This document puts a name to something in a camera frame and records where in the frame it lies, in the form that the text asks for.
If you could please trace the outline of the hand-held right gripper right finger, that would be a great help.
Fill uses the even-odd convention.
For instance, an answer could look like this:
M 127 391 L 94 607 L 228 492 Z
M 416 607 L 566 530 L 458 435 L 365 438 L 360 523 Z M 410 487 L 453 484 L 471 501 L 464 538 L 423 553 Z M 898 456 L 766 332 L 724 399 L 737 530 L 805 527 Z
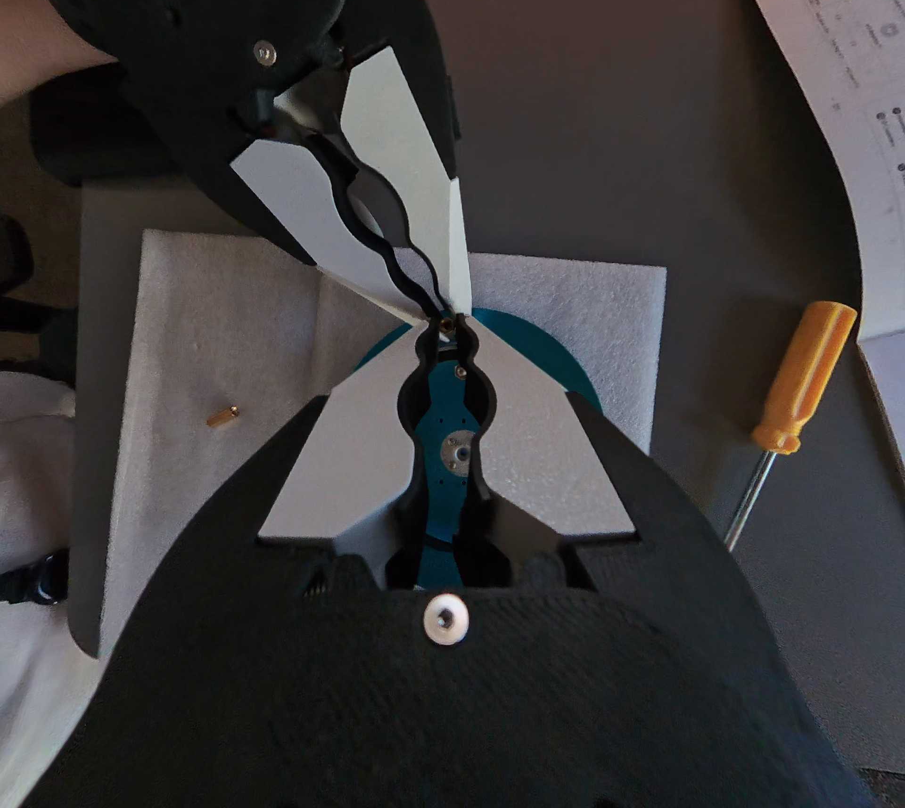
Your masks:
M 519 572 L 538 553 L 630 539 L 635 525 L 566 389 L 478 320 L 457 322 L 470 443 L 462 572 Z

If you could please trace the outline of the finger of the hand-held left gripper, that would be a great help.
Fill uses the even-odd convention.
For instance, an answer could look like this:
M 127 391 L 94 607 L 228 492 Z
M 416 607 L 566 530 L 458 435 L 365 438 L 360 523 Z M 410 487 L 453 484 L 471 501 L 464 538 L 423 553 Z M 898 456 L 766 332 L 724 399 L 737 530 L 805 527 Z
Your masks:
M 317 151 L 257 139 L 231 168 L 332 280 L 403 320 L 440 316 L 389 243 L 361 220 L 341 172 Z
M 352 68 L 340 126 L 356 157 L 401 199 L 414 247 L 436 272 L 453 313 L 471 314 L 460 184 L 451 179 L 392 46 Z

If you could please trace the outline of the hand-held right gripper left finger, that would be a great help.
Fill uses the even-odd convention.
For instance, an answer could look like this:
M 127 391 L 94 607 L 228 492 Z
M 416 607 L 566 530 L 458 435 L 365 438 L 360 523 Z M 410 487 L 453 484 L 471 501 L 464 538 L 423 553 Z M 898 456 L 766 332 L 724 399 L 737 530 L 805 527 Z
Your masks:
M 360 555 L 383 572 L 403 545 L 392 507 L 413 480 L 414 442 L 403 429 L 403 383 L 421 366 L 408 330 L 336 385 L 264 521 L 264 541 L 302 541 Z

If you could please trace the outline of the blue round metal base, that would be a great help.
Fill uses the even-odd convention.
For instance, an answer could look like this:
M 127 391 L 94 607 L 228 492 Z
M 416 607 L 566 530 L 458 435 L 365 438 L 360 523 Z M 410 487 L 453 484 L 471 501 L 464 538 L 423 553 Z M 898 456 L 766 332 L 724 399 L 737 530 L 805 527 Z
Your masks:
M 598 414 L 600 404 L 589 379 L 565 347 L 548 333 L 525 319 L 494 310 L 478 309 L 473 316 L 462 316 L 460 320 L 480 321 L 484 327 L 497 334 L 535 366 L 555 378 L 566 389 L 573 409 L 575 406 L 581 406 L 591 415 Z M 442 349 L 451 347 L 455 350 L 466 390 L 467 372 L 459 354 L 457 330 L 452 335 L 452 341 L 444 343 L 438 338 L 439 322 L 432 321 L 428 325 L 428 330 L 424 331 L 415 345 L 421 366 L 403 383 L 398 402 L 399 418 L 403 423 L 403 429 L 410 433 L 415 448 L 413 480 L 408 490 L 392 507 L 393 517 L 398 520 L 402 531 L 403 545 L 389 559 L 385 571 L 372 572 L 370 570 L 379 588 L 391 590 L 415 588 L 421 564 L 426 536 L 428 490 L 423 446 L 415 430 L 431 405 L 428 379 Z M 358 369 L 412 328 L 413 326 L 403 327 L 387 335 L 380 344 L 372 349 Z M 576 544 L 585 543 L 566 545 L 552 554 L 563 553 L 565 548 L 573 547 Z M 457 563 L 457 533 L 452 539 L 452 553 L 460 572 L 461 587 L 506 587 L 524 567 L 523 565 L 519 572 L 462 572 Z

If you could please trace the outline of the blue disc with bearing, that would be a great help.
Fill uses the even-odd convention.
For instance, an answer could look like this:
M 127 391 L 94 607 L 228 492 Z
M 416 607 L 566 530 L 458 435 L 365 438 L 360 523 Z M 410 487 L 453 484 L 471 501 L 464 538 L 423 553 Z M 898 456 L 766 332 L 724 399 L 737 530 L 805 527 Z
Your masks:
M 470 441 L 479 424 L 464 405 L 465 381 L 455 350 L 441 350 L 429 375 L 431 405 L 416 427 L 428 490 L 426 536 L 416 585 L 458 588 L 452 544 L 466 500 Z

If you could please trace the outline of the person's left forearm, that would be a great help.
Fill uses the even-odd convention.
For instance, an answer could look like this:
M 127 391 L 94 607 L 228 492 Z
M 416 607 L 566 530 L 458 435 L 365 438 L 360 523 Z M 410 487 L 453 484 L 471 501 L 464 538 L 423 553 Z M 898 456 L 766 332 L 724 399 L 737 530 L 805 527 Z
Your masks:
M 55 77 L 116 60 L 83 41 L 49 0 L 1 0 L 1 104 Z

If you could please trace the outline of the dark grey desk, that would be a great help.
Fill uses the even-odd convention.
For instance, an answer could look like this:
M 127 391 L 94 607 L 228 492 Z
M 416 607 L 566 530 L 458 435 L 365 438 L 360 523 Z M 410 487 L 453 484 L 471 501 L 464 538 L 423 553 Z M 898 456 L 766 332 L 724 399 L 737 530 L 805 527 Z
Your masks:
M 719 526 L 809 302 L 859 305 L 850 207 L 753 0 L 427 0 L 479 251 L 667 269 L 652 455 Z M 903 772 L 903 485 L 850 343 L 737 548 L 857 767 Z

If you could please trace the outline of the white foam sheet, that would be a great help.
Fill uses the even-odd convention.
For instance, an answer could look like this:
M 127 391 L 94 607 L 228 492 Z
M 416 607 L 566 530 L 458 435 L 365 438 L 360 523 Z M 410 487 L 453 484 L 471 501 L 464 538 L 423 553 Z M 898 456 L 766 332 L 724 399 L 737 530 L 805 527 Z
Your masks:
M 471 253 L 478 305 L 571 352 L 605 415 L 650 452 L 664 267 Z M 261 238 L 147 230 L 111 505 L 106 658 L 175 539 L 314 395 L 401 321 Z M 235 405 L 218 428 L 206 419 Z

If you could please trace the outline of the black office chair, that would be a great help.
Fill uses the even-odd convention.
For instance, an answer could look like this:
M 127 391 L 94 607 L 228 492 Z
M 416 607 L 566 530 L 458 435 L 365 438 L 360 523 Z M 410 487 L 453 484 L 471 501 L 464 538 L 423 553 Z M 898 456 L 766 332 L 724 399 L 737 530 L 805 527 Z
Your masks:
M 74 385 L 82 182 L 177 170 L 120 84 L 98 67 L 2 108 L 2 370 Z

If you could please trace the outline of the black glossy object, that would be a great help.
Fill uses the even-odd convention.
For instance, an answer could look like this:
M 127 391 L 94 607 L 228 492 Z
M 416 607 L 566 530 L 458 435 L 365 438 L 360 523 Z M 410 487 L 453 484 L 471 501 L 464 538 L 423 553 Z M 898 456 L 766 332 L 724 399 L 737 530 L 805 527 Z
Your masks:
M 66 547 L 1 574 L 1 602 L 53 606 L 69 595 L 70 550 Z

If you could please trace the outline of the printed instruction booklet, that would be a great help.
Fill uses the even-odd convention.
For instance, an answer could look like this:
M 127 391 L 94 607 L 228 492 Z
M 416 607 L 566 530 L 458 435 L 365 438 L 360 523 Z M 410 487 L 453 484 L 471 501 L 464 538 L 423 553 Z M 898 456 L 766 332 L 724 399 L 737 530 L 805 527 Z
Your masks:
M 857 342 L 904 457 L 904 0 L 755 0 L 831 150 L 852 208 Z

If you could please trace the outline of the orange handled screwdriver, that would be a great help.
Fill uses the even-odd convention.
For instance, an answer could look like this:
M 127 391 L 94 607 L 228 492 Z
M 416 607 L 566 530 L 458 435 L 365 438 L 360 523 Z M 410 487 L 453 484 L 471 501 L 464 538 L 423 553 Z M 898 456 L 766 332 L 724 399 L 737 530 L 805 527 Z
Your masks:
M 855 309 L 839 302 L 813 302 L 801 316 L 751 433 L 762 455 L 725 535 L 729 551 L 740 540 L 775 458 L 798 451 L 801 431 L 821 402 L 856 318 Z

